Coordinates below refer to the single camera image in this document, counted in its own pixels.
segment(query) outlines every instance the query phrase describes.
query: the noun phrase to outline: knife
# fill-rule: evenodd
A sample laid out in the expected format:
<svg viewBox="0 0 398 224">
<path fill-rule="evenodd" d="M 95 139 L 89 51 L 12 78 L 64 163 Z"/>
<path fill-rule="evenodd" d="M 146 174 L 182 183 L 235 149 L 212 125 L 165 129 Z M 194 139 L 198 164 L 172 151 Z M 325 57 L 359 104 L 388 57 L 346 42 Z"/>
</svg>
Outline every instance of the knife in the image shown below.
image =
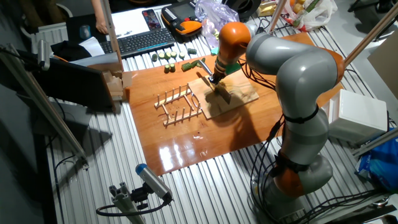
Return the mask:
<svg viewBox="0 0 398 224">
<path fill-rule="evenodd" d="M 201 60 L 198 60 L 198 63 L 200 63 L 201 67 L 206 71 L 207 74 L 209 74 L 210 77 L 213 76 L 213 73 L 211 72 L 210 68 L 206 65 L 205 62 L 202 62 Z M 208 86 L 211 87 L 212 84 L 209 82 L 206 82 Z M 217 94 L 219 94 L 227 104 L 231 103 L 231 95 L 228 93 L 228 91 L 218 83 L 217 85 L 214 86 L 213 91 Z"/>
</svg>

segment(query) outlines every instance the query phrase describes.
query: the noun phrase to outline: smartphone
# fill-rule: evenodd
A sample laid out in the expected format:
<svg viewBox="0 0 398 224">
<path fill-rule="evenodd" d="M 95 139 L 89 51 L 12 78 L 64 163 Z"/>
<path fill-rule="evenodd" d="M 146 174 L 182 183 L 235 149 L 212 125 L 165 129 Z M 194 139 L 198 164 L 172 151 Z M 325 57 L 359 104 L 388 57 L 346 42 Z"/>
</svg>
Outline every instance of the smartphone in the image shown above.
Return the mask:
<svg viewBox="0 0 398 224">
<path fill-rule="evenodd" d="M 144 16 L 145 21 L 147 22 L 149 30 L 156 30 L 162 27 L 153 9 L 148 9 L 143 11 L 142 15 Z"/>
</svg>

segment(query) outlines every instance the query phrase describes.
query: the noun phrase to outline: metal pole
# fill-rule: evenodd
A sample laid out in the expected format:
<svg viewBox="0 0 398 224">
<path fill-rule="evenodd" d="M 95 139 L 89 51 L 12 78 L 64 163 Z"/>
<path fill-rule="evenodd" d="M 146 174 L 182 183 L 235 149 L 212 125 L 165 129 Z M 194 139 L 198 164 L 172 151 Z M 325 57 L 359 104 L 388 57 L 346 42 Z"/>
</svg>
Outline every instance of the metal pole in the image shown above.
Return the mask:
<svg viewBox="0 0 398 224">
<path fill-rule="evenodd" d="M 278 1 L 278 4 L 276 5 L 275 12 L 271 18 L 271 24 L 269 25 L 269 30 L 268 30 L 269 34 L 274 31 L 276 23 L 278 22 L 279 17 L 282 14 L 282 10 L 284 9 L 286 2 L 287 2 L 287 0 L 279 0 Z"/>
<path fill-rule="evenodd" d="M 18 55 L 17 50 L 12 46 L 8 46 L 8 50 Z M 30 72 L 25 71 L 22 62 L 7 53 L 0 53 L 0 60 L 4 62 L 7 68 L 15 76 L 16 80 L 21 84 L 27 94 L 32 98 L 37 107 L 41 110 L 44 116 L 52 124 L 61 138 L 73 149 L 73 151 L 80 157 L 86 159 L 86 153 L 76 140 L 68 126 L 63 122 L 63 119 L 57 113 L 55 108 L 49 102 L 43 89 L 37 83 L 36 79 Z"/>
<path fill-rule="evenodd" d="M 366 46 L 398 15 L 398 4 L 380 20 L 380 22 L 369 32 L 369 34 L 355 47 L 355 49 L 344 60 L 345 68 L 365 49 Z"/>
<path fill-rule="evenodd" d="M 101 0 L 101 2 L 102 2 L 102 4 L 101 4 L 102 5 L 102 11 L 104 12 L 106 28 L 108 29 L 109 38 L 111 39 L 112 50 L 113 50 L 113 52 L 117 53 L 120 66 L 122 68 L 122 72 L 124 72 L 123 63 L 122 63 L 122 56 L 120 54 L 118 38 L 116 37 L 116 33 L 114 31 L 114 25 L 113 25 L 113 20 L 112 20 L 112 12 L 111 12 L 111 8 L 109 6 L 109 1 L 108 0 Z"/>
<path fill-rule="evenodd" d="M 371 141 L 370 143 L 362 146 L 361 148 L 359 148 L 358 150 L 356 150 L 353 153 L 354 157 L 359 157 L 360 155 L 364 154 L 365 152 L 368 152 L 372 149 L 374 149 L 375 147 L 380 146 L 381 144 L 390 141 L 391 139 L 394 139 L 398 137 L 398 128 L 395 128 L 392 131 L 387 132 L 386 134 L 383 134 L 382 136 L 378 137 L 377 139 Z"/>
</svg>

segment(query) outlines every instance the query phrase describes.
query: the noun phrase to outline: white box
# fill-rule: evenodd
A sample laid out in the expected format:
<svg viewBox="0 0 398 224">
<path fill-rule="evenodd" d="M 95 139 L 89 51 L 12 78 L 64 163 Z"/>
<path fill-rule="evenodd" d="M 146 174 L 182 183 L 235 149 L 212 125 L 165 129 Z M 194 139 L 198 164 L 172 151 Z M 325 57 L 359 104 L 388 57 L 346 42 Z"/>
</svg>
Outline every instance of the white box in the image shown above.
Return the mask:
<svg viewBox="0 0 398 224">
<path fill-rule="evenodd" d="M 329 135 L 362 144 L 387 131 L 386 102 L 340 90 L 323 107 L 329 120 Z"/>
</svg>

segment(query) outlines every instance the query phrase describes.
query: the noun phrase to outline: robotic arm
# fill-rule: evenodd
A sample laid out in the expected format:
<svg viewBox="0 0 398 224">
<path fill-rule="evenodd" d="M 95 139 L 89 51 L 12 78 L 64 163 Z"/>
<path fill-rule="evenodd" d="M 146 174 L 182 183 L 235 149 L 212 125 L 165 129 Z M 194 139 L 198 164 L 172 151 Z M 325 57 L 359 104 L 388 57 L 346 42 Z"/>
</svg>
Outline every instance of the robotic arm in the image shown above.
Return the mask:
<svg viewBox="0 0 398 224">
<path fill-rule="evenodd" d="M 276 92 L 285 116 L 282 148 L 271 171 L 264 198 L 269 204 L 289 202 L 325 185 L 333 175 L 329 161 L 319 155 L 328 139 L 326 113 L 317 98 L 332 89 L 344 74 L 343 58 L 335 52 L 267 34 L 253 36 L 240 22 L 220 31 L 215 72 L 217 84 L 225 68 L 246 53 L 251 69 L 276 75 Z"/>
</svg>

